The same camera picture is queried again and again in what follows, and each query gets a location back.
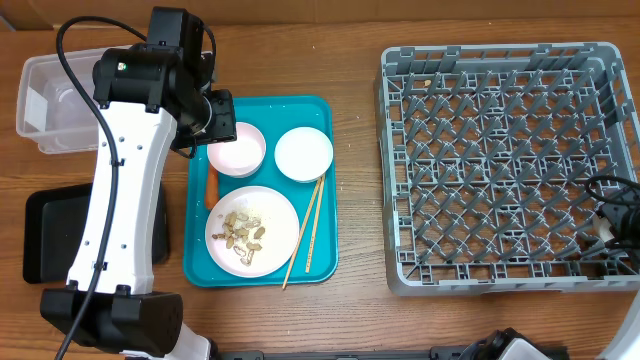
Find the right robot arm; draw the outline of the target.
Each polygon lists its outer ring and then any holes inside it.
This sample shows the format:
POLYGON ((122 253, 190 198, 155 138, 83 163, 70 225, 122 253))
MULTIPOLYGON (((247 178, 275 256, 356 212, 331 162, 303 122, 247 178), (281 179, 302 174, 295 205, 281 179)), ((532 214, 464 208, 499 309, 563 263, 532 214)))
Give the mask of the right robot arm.
MULTIPOLYGON (((606 250, 622 250, 634 263, 639 262, 639 185, 611 175, 597 175, 584 184, 585 192, 600 202, 593 227, 606 250), (601 181, 617 182, 623 188, 611 196, 599 195, 592 186, 601 181)), ((496 331, 485 340, 468 346, 462 359, 549 360, 567 359, 561 346, 535 345, 512 328, 496 331)), ((639 300, 635 299, 611 343, 598 357, 606 360, 639 360, 639 300)))

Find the peanuts pile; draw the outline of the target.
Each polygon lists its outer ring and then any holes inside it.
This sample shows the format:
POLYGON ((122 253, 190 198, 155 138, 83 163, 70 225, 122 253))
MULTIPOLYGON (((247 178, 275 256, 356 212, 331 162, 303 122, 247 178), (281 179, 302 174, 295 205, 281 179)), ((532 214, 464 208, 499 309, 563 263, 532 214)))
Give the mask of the peanuts pile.
POLYGON ((212 239, 224 241, 226 248, 233 250, 244 266, 251 266, 254 256, 263 248, 262 238, 266 228, 261 218, 246 212, 231 211, 218 214, 215 219, 221 221, 221 229, 213 233, 212 239))

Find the orange carrot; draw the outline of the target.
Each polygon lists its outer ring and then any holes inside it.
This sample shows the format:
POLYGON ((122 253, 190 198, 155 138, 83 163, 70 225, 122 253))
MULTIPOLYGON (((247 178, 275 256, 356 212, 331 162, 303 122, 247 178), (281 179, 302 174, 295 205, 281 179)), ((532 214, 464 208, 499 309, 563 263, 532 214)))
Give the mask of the orange carrot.
POLYGON ((208 210, 212 210, 219 201, 218 178, 218 171, 209 165, 204 198, 205 207, 208 210))

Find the white bowl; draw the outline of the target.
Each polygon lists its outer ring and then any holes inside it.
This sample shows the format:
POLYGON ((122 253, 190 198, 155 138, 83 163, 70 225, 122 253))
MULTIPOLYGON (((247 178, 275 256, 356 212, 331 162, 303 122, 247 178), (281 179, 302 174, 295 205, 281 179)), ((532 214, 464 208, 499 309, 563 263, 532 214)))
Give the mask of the white bowl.
POLYGON ((333 162, 329 137, 312 127, 297 127, 280 137, 274 150, 277 168, 287 178, 309 183, 326 173, 333 162))

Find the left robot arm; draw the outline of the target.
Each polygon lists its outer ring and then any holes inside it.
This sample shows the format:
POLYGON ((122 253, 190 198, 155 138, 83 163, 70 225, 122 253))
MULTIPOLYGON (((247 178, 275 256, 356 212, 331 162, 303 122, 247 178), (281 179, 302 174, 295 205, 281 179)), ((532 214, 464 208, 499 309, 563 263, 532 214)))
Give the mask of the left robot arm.
POLYGON ((211 29, 183 8, 156 7, 134 45, 96 62, 81 97, 99 144, 81 242, 62 288, 47 289, 42 317, 71 344, 128 359, 215 359, 217 345, 191 330, 180 295, 154 290, 152 242, 170 152, 237 137, 233 98, 213 88, 211 29))

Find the pink bowl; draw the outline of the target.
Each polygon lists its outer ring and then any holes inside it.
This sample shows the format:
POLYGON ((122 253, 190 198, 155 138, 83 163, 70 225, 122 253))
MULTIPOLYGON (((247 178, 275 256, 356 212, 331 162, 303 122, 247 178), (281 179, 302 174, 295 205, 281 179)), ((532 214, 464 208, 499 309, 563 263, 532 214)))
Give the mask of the pink bowl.
POLYGON ((266 155, 266 140, 261 131, 249 123, 238 122, 236 132, 234 141, 208 145, 207 156, 219 173, 245 178, 260 168, 266 155))

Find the teal serving tray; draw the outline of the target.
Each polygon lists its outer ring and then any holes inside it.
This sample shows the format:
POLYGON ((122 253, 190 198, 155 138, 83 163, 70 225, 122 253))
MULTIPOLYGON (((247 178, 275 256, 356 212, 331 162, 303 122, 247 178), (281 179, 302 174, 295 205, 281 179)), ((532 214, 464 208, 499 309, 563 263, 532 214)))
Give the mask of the teal serving tray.
MULTIPOLYGON (((249 97, 234 100, 236 119, 255 126, 266 140, 266 157, 259 170, 247 177, 236 179, 226 175, 219 177, 221 196, 243 186, 265 186, 284 195, 295 208, 300 219, 304 218, 315 184, 298 183, 283 175, 276 166, 274 149, 279 138, 297 127, 313 127, 333 137, 332 114, 327 102, 317 96, 249 97)), ((210 211, 204 199, 209 161, 207 149, 201 146, 189 161, 188 193, 184 235, 183 272, 194 285, 205 288, 280 285, 287 273, 287 264, 273 273, 257 278, 232 275, 215 263, 206 242, 211 239, 205 233, 210 211)), ((293 244, 299 248, 289 284, 317 283, 330 278, 338 267, 338 211, 336 196, 336 171, 330 166, 326 172, 322 204, 313 243, 311 266, 306 266, 313 222, 309 221, 301 241, 293 244)))

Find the white round plate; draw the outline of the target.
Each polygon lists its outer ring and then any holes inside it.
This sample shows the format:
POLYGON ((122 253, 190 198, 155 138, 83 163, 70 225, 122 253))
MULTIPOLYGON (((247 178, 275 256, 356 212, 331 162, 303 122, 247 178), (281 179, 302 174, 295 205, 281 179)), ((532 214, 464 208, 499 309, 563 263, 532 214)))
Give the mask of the white round plate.
POLYGON ((293 205, 264 186, 246 186, 225 195, 211 210, 205 228, 213 261, 242 278, 269 275, 284 266, 299 234, 293 205))

